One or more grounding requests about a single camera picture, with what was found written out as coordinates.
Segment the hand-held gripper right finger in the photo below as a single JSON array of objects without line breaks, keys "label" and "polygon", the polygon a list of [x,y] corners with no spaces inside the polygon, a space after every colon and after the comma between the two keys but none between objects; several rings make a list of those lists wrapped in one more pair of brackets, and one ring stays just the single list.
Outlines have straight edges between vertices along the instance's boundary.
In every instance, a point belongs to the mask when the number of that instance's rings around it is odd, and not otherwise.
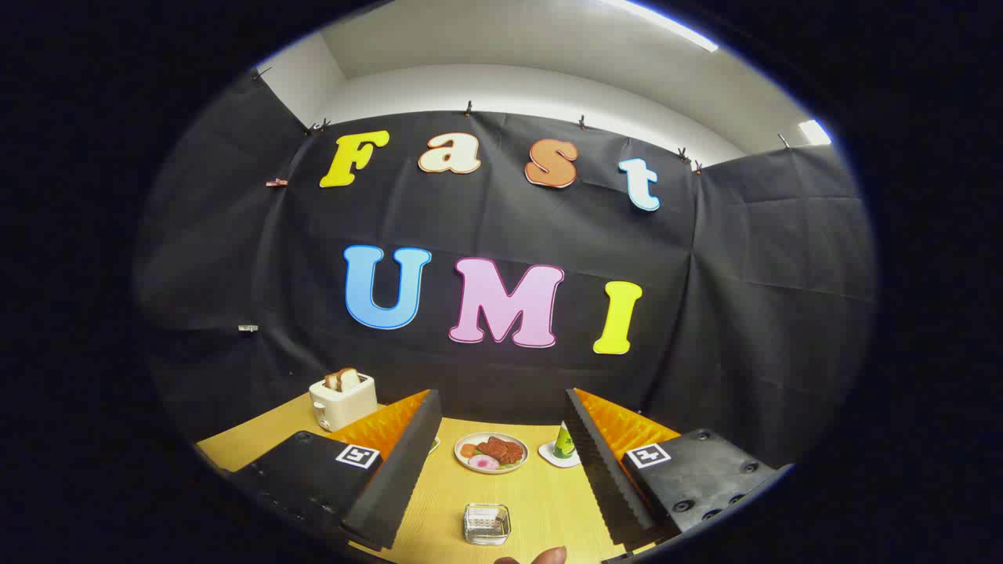
[{"label": "hand-held gripper right finger", "polygon": [[727,517],[778,476],[716,431],[675,432],[581,389],[565,392],[565,425],[612,541],[629,550]]}]

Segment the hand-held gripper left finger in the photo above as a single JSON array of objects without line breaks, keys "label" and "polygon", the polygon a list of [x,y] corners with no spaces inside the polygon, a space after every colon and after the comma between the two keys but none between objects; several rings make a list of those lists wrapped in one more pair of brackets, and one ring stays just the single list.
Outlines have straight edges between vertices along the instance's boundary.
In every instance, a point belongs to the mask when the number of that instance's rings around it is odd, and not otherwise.
[{"label": "hand-held gripper left finger", "polygon": [[423,390],[326,436],[294,432],[230,481],[313,538],[390,549],[441,420]]}]

